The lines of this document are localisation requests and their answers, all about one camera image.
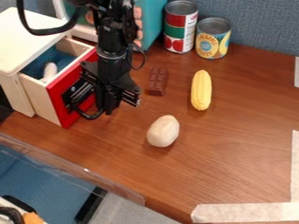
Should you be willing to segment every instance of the tin can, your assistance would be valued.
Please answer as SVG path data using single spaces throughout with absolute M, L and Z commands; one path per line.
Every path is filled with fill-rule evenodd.
M 174 53 L 187 53 L 194 47 L 198 6 L 174 1 L 165 6 L 164 47 Z
M 216 60 L 227 54 L 231 25 L 223 18 L 209 17 L 198 23 L 196 53 L 205 59 Z

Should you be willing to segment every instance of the yellow can label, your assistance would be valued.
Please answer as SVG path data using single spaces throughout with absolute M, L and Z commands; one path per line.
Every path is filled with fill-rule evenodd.
M 229 45 L 229 38 L 231 37 L 231 32 L 228 32 L 225 37 L 221 40 L 219 52 L 222 55 L 226 55 Z
M 200 33 L 196 39 L 196 51 L 199 56 L 210 59 L 212 58 L 219 49 L 219 42 L 213 36 Z

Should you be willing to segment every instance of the red can label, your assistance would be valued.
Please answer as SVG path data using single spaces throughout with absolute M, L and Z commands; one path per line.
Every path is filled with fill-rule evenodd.
M 166 12 L 164 25 L 165 48 L 176 53 L 189 52 L 194 47 L 197 22 L 198 12 L 187 16 L 178 16 Z

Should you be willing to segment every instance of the masking tape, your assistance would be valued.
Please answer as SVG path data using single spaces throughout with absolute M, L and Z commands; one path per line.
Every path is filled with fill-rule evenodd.
M 299 132 L 296 130 L 293 130 L 292 143 L 291 201 L 299 202 Z
M 299 221 L 299 203 L 198 205 L 193 223 Z
M 299 58 L 296 60 L 299 70 Z M 191 214 L 193 223 L 299 221 L 299 132 L 295 130 L 291 154 L 292 202 L 197 205 Z
M 299 88 L 299 57 L 296 57 L 295 63 L 295 87 Z

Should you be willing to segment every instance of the wall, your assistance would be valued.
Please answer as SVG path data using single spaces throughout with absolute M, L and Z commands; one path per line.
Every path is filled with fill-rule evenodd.
M 202 18 L 226 18 L 232 42 L 299 56 L 298 0 L 193 0 Z M 32 11 L 54 16 L 50 0 L 25 0 Z M 1 0 L 0 11 L 15 1 Z

